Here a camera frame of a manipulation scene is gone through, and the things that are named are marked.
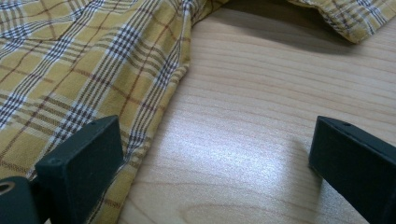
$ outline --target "light wood tabletop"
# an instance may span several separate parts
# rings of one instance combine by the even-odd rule
[[[308,154],[318,115],[396,146],[395,71],[396,21],[353,45],[313,9],[232,1],[193,28],[119,223],[366,223]]]

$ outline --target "crumpled cloth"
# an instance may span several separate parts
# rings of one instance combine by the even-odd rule
[[[291,1],[355,43],[395,15],[394,0]],[[34,178],[35,163],[84,124],[118,115],[126,165],[88,220],[116,222],[189,67],[191,27],[226,2],[2,1],[0,178]]]

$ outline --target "wooden table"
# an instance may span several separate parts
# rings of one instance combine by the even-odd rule
[[[193,29],[120,223],[365,223],[308,153],[318,115],[396,145],[396,21],[352,45],[311,9],[226,7]]]

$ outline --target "plaid pattern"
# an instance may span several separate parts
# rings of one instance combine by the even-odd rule
[[[189,66],[191,27],[225,2],[2,1],[0,178],[34,178],[35,163],[84,124],[118,115],[125,165],[89,220],[115,222]],[[395,8],[389,0],[309,5],[354,42],[372,35]]]
[[[340,35],[360,43],[396,15],[396,0],[289,0],[314,7]]]

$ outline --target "plaid cloth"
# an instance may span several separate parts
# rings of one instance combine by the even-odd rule
[[[89,219],[116,222],[163,111],[186,74],[191,27],[225,2],[2,1],[0,178],[34,178],[35,163],[84,124],[118,115],[127,164]],[[372,35],[395,8],[389,0],[298,3],[318,7],[354,42]]]

